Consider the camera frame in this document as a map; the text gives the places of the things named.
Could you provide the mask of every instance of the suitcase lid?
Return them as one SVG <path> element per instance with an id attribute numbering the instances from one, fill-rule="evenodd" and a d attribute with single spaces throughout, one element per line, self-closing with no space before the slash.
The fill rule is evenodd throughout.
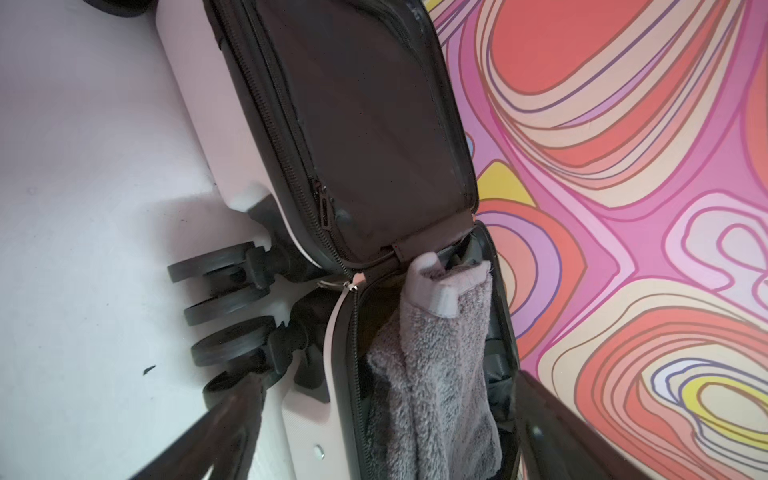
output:
<path id="1" fill-rule="evenodd" d="M 405 262 L 471 230 L 472 157 L 419 0 L 206 6 L 285 218 L 321 266 Z"/>

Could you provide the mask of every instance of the suitcase shell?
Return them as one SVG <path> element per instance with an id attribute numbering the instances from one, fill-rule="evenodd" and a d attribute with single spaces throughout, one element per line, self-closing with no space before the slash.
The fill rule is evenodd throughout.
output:
<path id="1" fill-rule="evenodd" d="M 378 278 L 469 237 L 494 262 L 495 361 L 518 369 L 472 159 L 439 43 L 418 0 L 160 0 L 157 28 L 222 198 L 276 200 L 302 254 L 350 281 L 329 315 L 329 401 L 291 389 L 296 477 L 371 478 L 362 445 L 357 311 Z M 517 465 L 506 442 L 502 471 Z"/>

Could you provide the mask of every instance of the zipper teeth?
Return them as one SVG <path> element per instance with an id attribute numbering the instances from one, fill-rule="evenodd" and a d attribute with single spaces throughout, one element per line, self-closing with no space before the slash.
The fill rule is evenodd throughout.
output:
<path id="1" fill-rule="evenodd" d="M 247 66 L 247 63 L 244 61 L 243 52 L 240 49 L 240 45 L 237 41 L 233 40 L 232 33 L 234 32 L 234 29 L 232 28 L 232 23 L 230 22 L 230 19 L 226 14 L 222 12 L 221 8 L 218 8 L 216 5 L 217 2 L 211 2 L 211 5 L 214 7 L 214 10 L 218 14 L 218 18 L 220 19 L 222 26 L 224 27 L 224 31 L 228 34 L 227 40 L 230 45 L 230 49 L 235 55 L 235 59 L 237 60 L 237 64 L 240 66 L 240 70 L 243 72 L 243 76 L 246 81 L 246 85 L 248 86 L 248 90 L 253 97 L 254 101 L 257 104 L 257 110 L 259 111 L 262 121 L 264 122 L 264 127 L 267 130 L 267 133 L 272 140 L 273 148 L 275 149 L 275 154 L 278 158 L 278 161 L 280 162 L 280 166 L 283 168 L 283 172 L 287 177 L 288 184 L 293 188 L 294 194 L 298 197 L 298 201 L 300 203 L 300 207 L 302 211 L 304 212 L 304 216 L 310 219 L 310 223 L 312 224 L 313 229 L 315 230 L 315 236 L 320 240 L 320 243 L 323 245 L 323 247 L 331 254 L 333 259 L 338 263 L 339 267 L 341 267 L 341 270 L 343 271 L 344 275 L 352 278 L 352 273 L 349 271 L 349 269 L 344 265 L 344 262 L 339 255 L 339 253 L 336 251 L 336 248 L 331 244 L 331 242 L 328 240 L 328 238 L 323 234 L 322 227 L 319 224 L 319 221 L 315 218 L 312 211 L 312 205 L 307 199 L 306 193 L 301 187 L 297 187 L 298 184 L 298 177 L 296 175 L 296 171 L 293 168 L 293 165 L 290 164 L 289 161 L 284 161 L 283 159 L 286 157 L 286 151 L 283 148 L 283 140 L 280 136 L 280 130 L 277 127 L 273 115 L 270 112 L 269 108 L 266 105 L 266 101 L 262 97 L 261 93 L 259 92 L 258 88 L 255 88 L 254 85 L 256 82 L 253 80 L 253 73 L 250 71 L 250 69 Z M 264 54 L 264 47 L 263 47 L 263 38 L 260 38 L 260 35 L 262 32 L 258 31 L 258 28 L 256 28 L 255 24 L 253 23 L 253 19 L 248 14 L 247 6 L 243 3 L 241 3 L 243 8 L 246 11 L 246 15 L 248 16 L 248 20 L 252 26 L 252 30 L 254 35 L 256 36 L 257 44 L 259 45 L 259 49 L 262 51 L 262 57 L 264 58 L 264 62 L 266 64 L 266 69 L 270 73 L 270 77 L 273 81 L 273 86 L 275 87 L 275 92 L 277 93 L 278 101 L 280 102 L 281 107 L 285 108 L 285 101 L 284 101 L 284 93 L 279 89 L 279 87 L 275 84 L 274 78 L 273 78 L 273 69 L 274 67 L 271 65 L 271 62 L 268 58 L 268 55 Z M 290 125 L 289 128 L 291 129 L 291 134 L 295 136 L 295 132 L 293 130 L 293 126 Z"/>
<path id="2" fill-rule="evenodd" d="M 365 419 L 362 417 L 362 408 L 360 408 L 360 397 L 362 395 L 362 389 L 360 387 L 360 374 L 359 374 L 359 367 L 358 367 L 358 349 L 357 349 L 357 335 L 358 335 L 358 316 L 359 316 L 359 301 L 360 301 L 360 293 L 358 290 L 355 290 L 355 298 L 354 298 L 354 304 L 353 304 L 353 317 L 352 317 L 352 342 L 353 342 L 353 352 L 354 352 L 354 360 L 352 363 L 352 372 L 353 372 L 353 378 L 355 379 L 355 403 L 356 403 L 356 411 L 355 411 L 355 417 L 356 417 L 356 429 L 359 430 L 359 433 L 362 435 L 365 435 L 365 432 L 362 431 L 362 426 L 365 425 Z M 367 442 L 365 440 L 362 441 L 362 456 L 363 456 L 363 463 L 365 464 L 365 470 L 366 470 L 366 480 L 372 480 L 373 477 L 373 470 L 371 466 L 371 459 L 370 459 L 370 452 L 368 451 Z"/>

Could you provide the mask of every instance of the gray towel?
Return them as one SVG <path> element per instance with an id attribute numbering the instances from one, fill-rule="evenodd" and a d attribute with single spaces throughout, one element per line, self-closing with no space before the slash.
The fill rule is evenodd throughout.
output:
<path id="1" fill-rule="evenodd" d="M 368 353 L 375 376 L 369 450 L 382 478 L 489 478 L 501 467 L 482 372 L 490 264 L 445 272 L 414 260 L 400 309 Z"/>

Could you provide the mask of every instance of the black bag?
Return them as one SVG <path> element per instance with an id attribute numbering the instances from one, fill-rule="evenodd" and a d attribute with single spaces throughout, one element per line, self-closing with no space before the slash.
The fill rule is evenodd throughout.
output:
<path id="1" fill-rule="evenodd" d="M 303 352 L 296 384 L 319 402 L 335 400 L 343 413 L 351 476 L 372 478 L 363 441 L 371 395 L 363 339 L 380 323 L 365 315 L 389 316 L 399 298 L 390 280 L 429 251 L 446 262 L 469 252 L 492 264 L 484 367 L 503 449 L 496 478 L 517 475 L 521 450 L 532 478 L 610 478 L 619 471 L 643 478 L 519 371 L 496 251 L 474 217 L 472 159 L 422 3 L 204 4 L 274 186 L 275 197 L 250 211 L 272 231 L 273 248 L 244 244 L 169 267 L 174 281 L 205 275 L 212 285 L 214 297 L 187 309 L 187 321 L 257 300 L 275 273 L 293 281 L 336 274 L 339 282 L 326 281 L 325 290 L 299 301 L 287 326 L 253 319 L 193 347 L 198 365 L 226 365 L 206 387 L 212 410 L 136 478 L 203 478 L 212 465 L 211 478 L 246 478 L 264 389 L 285 373 L 295 350 Z M 533 406 L 520 412 L 516 402 Z"/>

